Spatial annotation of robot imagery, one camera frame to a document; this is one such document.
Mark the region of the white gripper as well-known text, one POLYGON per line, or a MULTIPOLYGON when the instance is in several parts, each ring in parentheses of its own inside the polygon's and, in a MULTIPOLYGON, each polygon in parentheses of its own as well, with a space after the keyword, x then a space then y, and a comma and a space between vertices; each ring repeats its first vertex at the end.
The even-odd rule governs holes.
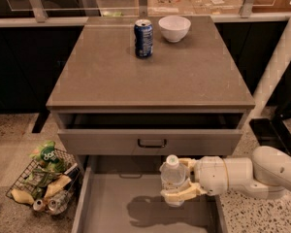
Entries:
POLYGON ((190 172, 194 171, 195 181, 186 180, 182 186, 174 189, 162 189, 161 195, 166 202, 181 202, 207 194, 223 194, 228 189, 225 162, 218 156, 204 156, 200 160, 180 158, 179 162, 190 172))

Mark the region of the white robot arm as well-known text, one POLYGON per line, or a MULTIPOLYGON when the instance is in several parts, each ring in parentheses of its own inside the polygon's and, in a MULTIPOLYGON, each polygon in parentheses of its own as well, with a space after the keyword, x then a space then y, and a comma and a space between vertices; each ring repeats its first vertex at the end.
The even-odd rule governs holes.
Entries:
MULTIPOLYGON (((254 92, 254 118, 261 114, 291 61, 291 17, 254 92)), ((229 190, 258 199, 278 199, 291 191, 291 156, 273 147, 255 149, 249 158, 167 157, 161 168, 161 195, 171 206, 197 196, 229 190)))

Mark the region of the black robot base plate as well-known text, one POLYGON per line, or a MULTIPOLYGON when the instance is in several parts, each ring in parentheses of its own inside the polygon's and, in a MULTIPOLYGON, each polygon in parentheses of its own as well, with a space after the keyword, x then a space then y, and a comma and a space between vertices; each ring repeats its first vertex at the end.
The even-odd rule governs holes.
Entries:
POLYGON ((249 123, 260 146, 270 146, 291 155, 291 128, 280 117, 256 118, 249 123))

